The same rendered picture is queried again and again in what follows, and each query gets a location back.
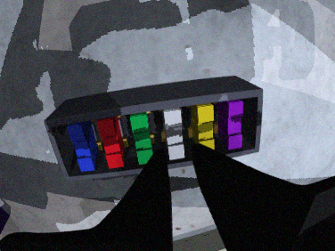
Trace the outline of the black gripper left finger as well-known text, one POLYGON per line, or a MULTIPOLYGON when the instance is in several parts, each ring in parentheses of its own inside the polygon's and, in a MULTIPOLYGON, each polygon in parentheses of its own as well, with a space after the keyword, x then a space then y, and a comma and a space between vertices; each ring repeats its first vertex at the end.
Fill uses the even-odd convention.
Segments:
POLYGON ((126 196, 90 229, 14 232, 0 251, 174 251, 171 190, 164 150, 154 151, 126 196))

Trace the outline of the black fuse block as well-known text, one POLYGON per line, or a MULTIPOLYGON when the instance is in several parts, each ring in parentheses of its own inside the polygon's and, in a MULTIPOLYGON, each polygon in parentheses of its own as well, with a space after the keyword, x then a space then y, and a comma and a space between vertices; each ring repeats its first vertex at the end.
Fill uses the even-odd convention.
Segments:
POLYGON ((164 150, 167 169, 193 166, 188 137, 192 109, 185 105, 213 105, 214 150, 229 158, 256 153, 260 148, 264 89, 237 76, 183 80, 132 89, 108 91, 65 100, 44 121, 53 153, 65 182, 110 178, 142 172, 136 156, 129 114, 147 112, 156 143, 164 150), (161 142, 163 115, 159 109, 181 109, 184 158, 168 160, 161 142))

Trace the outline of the green fuse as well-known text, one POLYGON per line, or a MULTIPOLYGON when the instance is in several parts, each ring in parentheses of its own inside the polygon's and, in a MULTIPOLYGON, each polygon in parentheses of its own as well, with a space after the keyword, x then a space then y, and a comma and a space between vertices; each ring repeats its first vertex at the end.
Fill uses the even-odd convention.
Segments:
POLYGON ((129 119, 131 119, 132 132, 135 136, 136 156, 139 165, 146 165, 153 155, 149 115, 147 115, 147 111, 136 112, 129 115, 129 119))

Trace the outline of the beige rectangular tray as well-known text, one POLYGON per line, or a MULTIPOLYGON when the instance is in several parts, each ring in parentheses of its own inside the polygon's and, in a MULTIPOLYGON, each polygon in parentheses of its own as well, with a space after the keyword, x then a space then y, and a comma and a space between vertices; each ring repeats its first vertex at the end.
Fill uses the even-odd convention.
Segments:
POLYGON ((174 240, 174 251, 227 251, 218 229, 174 240))

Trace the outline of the dark purple cube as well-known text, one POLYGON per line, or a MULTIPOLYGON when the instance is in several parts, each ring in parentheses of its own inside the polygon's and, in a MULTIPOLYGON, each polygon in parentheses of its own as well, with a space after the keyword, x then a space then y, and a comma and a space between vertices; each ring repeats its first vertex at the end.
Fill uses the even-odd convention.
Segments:
POLYGON ((10 214, 7 214, 7 212, 4 211, 2 207, 0 207, 0 233, 3 231, 8 218, 10 218, 10 214))

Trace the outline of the yellow fuse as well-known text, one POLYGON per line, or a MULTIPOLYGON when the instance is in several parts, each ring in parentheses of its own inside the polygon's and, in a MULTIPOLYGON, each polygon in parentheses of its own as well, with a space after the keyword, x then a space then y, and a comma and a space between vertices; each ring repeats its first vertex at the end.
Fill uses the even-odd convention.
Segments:
POLYGON ((201 104, 190 105, 192 109, 192 138, 195 143, 202 143, 204 146, 214 150, 214 112, 213 105, 201 104))

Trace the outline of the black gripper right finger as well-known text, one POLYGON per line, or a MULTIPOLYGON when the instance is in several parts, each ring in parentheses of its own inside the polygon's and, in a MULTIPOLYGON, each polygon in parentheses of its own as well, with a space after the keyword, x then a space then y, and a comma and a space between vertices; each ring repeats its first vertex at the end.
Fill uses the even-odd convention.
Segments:
POLYGON ((297 185, 202 143, 192 145, 192 163, 227 251, 299 251, 335 214, 335 176, 297 185))

